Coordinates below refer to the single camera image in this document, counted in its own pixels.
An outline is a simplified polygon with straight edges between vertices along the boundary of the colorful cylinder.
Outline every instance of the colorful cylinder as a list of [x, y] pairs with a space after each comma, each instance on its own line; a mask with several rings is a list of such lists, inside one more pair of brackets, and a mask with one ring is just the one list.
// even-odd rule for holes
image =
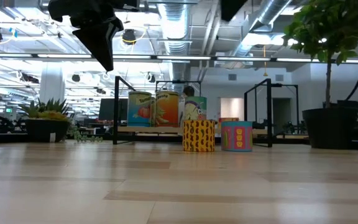
[[160, 91], [155, 98], [155, 126], [177, 128], [179, 94], [174, 91]]
[[183, 150], [187, 152], [214, 152], [215, 121], [184, 121]]
[[224, 121], [222, 122], [221, 144], [223, 151], [251, 152], [252, 151], [252, 122]]
[[240, 118], [219, 118], [219, 130], [222, 130], [222, 122], [224, 121], [239, 121]]
[[206, 98], [189, 96], [185, 101], [184, 120], [206, 120]]
[[151, 113], [152, 113], [152, 115], [151, 115], [151, 122], [150, 122], [150, 124], [151, 124], [151, 127], [154, 127], [155, 126], [155, 98], [154, 97], [152, 97], [152, 101], [151, 101]]
[[151, 99], [151, 93], [129, 92], [128, 126], [150, 127]]

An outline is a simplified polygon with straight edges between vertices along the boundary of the white pillar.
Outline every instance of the white pillar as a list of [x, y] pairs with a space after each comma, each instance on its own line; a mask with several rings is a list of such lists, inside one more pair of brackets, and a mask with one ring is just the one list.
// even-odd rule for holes
[[60, 63], [44, 62], [41, 75], [40, 100], [46, 103], [50, 99], [65, 99], [65, 76]]

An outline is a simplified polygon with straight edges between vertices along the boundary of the plant pot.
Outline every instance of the plant pot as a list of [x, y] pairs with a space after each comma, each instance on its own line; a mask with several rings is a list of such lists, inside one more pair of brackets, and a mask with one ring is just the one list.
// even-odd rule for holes
[[302, 111], [310, 145], [319, 149], [350, 149], [357, 110], [328, 108]]
[[31, 141], [60, 142], [67, 133], [70, 123], [45, 119], [28, 119], [25, 128]]

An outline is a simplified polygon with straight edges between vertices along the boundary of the wooden floor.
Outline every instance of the wooden floor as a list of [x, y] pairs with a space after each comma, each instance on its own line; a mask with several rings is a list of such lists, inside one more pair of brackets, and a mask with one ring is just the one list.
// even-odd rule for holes
[[0, 145], [0, 224], [358, 224], [358, 151]]

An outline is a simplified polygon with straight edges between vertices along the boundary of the cylindrical container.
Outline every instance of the cylindrical container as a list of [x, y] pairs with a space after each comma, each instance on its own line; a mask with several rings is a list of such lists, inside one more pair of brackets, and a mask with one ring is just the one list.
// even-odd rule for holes
[[215, 121], [186, 120], [183, 122], [183, 150], [188, 152], [215, 151]]
[[152, 106], [151, 106], [151, 109], [152, 109], [152, 115], [151, 115], [151, 127], [155, 127], [155, 98], [152, 97], [152, 102], [151, 102]]
[[222, 122], [224, 121], [239, 121], [240, 118], [219, 118], [219, 130], [222, 130]]
[[189, 96], [185, 102], [184, 120], [206, 120], [206, 98]]
[[221, 138], [221, 145], [223, 151], [251, 152], [252, 122], [222, 122]]
[[128, 126], [150, 127], [151, 99], [151, 93], [129, 92]]
[[155, 96], [156, 127], [178, 127], [179, 94], [174, 91], [160, 91]]

